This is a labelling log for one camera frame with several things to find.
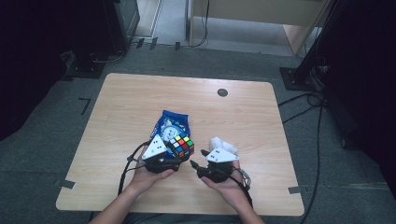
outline black wire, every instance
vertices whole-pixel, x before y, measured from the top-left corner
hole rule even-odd
[[[108,60],[108,61],[92,60],[92,62],[93,63],[114,63],[114,62],[117,62],[119,59],[121,59],[122,56],[124,56],[124,54],[125,54],[125,52],[121,52],[121,55],[117,59],[114,59],[114,60]]]
[[[198,45],[195,46],[189,46],[190,48],[197,48],[200,47],[201,45],[203,45],[205,43],[205,41],[207,40],[207,18],[209,16],[209,6],[210,6],[210,0],[207,0],[207,7],[206,7],[206,16],[205,16],[205,35],[204,38],[202,38],[201,42]]]
[[[134,41],[134,42],[131,42],[131,44],[130,44],[130,46],[132,46],[133,44],[138,44],[139,42],[137,42],[137,41]],[[143,42],[143,44],[145,44],[145,45],[151,45],[151,43],[146,43],[146,42]],[[156,44],[156,45],[159,45],[159,46],[166,46],[166,47],[174,47],[175,45],[170,45],[170,44]]]
[[[248,193],[248,188],[247,187],[245,187],[241,182],[239,182],[237,179],[233,178],[231,175],[228,175],[228,174],[224,173],[222,170],[217,169],[217,168],[212,168],[212,169],[215,170],[216,172],[221,173],[222,175],[228,176],[228,178],[233,180],[239,186],[239,188],[245,193],[245,195],[247,196],[248,203],[250,204],[251,207],[253,207],[253,200],[250,197],[250,194]]]
[[[244,175],[244,172],[241,171],[241,168],[236,168],[236,167],[233,166],[233,170],[234,170],[234,171],[236,170],[236,171],[239,172],[239,174],[241,174],[241,176],[244,178],[245,186],[246,186],[247,190],[249,190],[249,189],[250,189],[250,184],[251,184],[251,179],[250,179],[250,177],[246,177],[246,176]]]
[[[316,96],[315,93],[320,93],[320,92],[319,92],[319,91],[313,91],[313,92],[301,94],[301,95],[292,97],[292,98],[290,98],[289,100],[287,100],[287,101],[285,101],[285,102],[280,103],[278,106],[281,106],[281,105],[284,105],[284,104],[289,103],[289,102],[291,102],[291,101],[294,101],[294,100],[296,100],[296,99],[298,99],[298,98],[300,98],[300,97],[307,96],[306,100],[307,100],[307,102],[311,105],[311,106],[309,106],[309,108],[307,108],[307,109],[304,110],[303,112],[300,112],[300,113],[298,113],[298,114],[296,114],[296,115],[293,115],[291,118],[288,118],[288,119],[282,121],[282,124],[285,124],[286,122],[288,122],[288,121],[290,121],[290,120],[292,120],[292,119],[295,119],[295,118],[297,118],[297,117],[299,117],[299,116],[305,114],[306,112],[308,112],[308,111],[310,111],[310,110],[312,110],[312,109],[314,109],[314,108],[320,107],[320,106],[322,105],[322,100],[321,100],[318,96]],[[319,103],[318,103],[318,104],[313,104],[313,103],[309,100],[310,97],[315,97],[315,98],[317,98],[317,99],[319,100]]]
[[[93,215],[95,214],[95,212],[91,212],[90,214],[90,219],[88,220],[88,223],[90,223],[93,220]]]
[[[288,121],[290,121],[290,120],[292,120],[292,119],[295,119],[295,118],[297,118],[297,117],[299,117],[299,116],[305,114],[306,112],[310,111],[311,109],[314,109],[314,108],[317,108],[317,107],[318,107],[318,105],[311,105],[311,106],[309,106],[309,108],[307,108],[305,111],[300,112],[300,113],[298,113],[298,114],[292,116],[291,118],[282,121],[282,123],[285,124],[286,122],[288,122]]]
[[[119,194],[118,194],[118,195],[120,195],[120,194],[122,193],[123,183],[124,183],[124,180],[125,180],[125,176],[126,176],[126,173],[129,171],[129,170],[128,170],[129,164],[131,164],[131,161],[134,160],[134,155],[136,155],[137,151],[138,151],[141,147],[146,146],[146,145],[148,145],[149,143],[150,143],[150,141],[147,141],[147,142],[142,143],[140,146],[138,146],[138,147],[134,150],[134,153],[132,153],[132,155],[128,157],[128,159],[127,159],[128,162],[126,163],[125,168],[124,168],[124,171],[122,172],[122,175],[121,175],[121,178],[120,178]]]
[[[138,166],[138,167],[135,167],[135,168],[128,169],[128,170],[126,171],[126,173],[128,173],[128,172],[130,172],[130,171],[132,171],[132,170],[140,169],[140,168],[145,167],[145,166],[146,166],[146,165],[142,165],[142,166]]]
[[[298,95],[298,96],[294,96],[294,97],[290,98],[289,100],[286,100],[286,101],[278,104],[277,106],[281,107],[282,105],[285,105],[286,103],[289,103],[291,101],[295,101],[295,100],[297,100],[300,97],[303,97],[303,96],[306,96],[306,95],[312,95],[312,94],[317,93],[317,92],[319,92],[319,91],[312,91],[312,92],[309,92],[309,93],[304,93],[304,94],[301,94],[301,95]]]
[[[341,1],[337,0],[337,2],[335,4],[333,4],[332,10],[330,11],[329,16],[326,18],[326,21],[323,24],[322,31],[328,25],[328,23],[330,22],[330,18],[332,17],[332,14],[334,13],[334,11],[335,11],[336,7],[338,6],[339,2],[341,2]],[[326,63],[326,58],[318,56],[318,48],[319,48],[320,38],[321,38],[321,35],[318,36],[318,39],[315,38],[315,41],[317,41],[317,45],[316,45],[316,48],[315,48],[315,56],[316,56],[317,62],[319,64],[321,64],[321,63],[325,64]]]
[[[325,87],[325,85],[323,84],[322,77],[324,75],[325,72],[320,71],[321,69],[319,69],[317,66],[314,66],[311,70],[311,74],[313,75],[312,78],[318,83],[318,85],[323,89]]]
[[[312,204],[314,203],[315,197],[317,195],[317,189],[318,189],[318,182],[319,182],[319,174],[320,174],[320,122],[321,122],[321,116],[322,116],[322,111],[323,111],[323,105],[324,105],[324,100],[321,102],[320,106],[320,111],[319,111],[319,119],[318,119],[318,128],[317,128],[317,176],[315,178],[315,185],[314,189],[312,191],[312,197],[309,202],[308,207],[306,208],[304,212],[304,216],[300,221],[300,224],[303,224],[308,217],[309,212],[311,211]]]

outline floor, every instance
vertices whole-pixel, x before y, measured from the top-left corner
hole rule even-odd
[[[162,0],[137,0],[140,21],[134,32],[138,37],[152,37]]]
[[[150,43],[157,37],[158,44],[175,45],[180,42],[188,46],[186,37],[186,0],[140,0],[138,1],[141,20],[136,31],[135,41],[144,37]],[[205,36],[205,18],[194,18],[193,45],[198,45]],[[208,19],[207,38],[200,48],[222,49],[238,52],[256,52],[279,56],[295,56],[281,24]],[[314,30],[297,56],[304,57],[317,36]]]

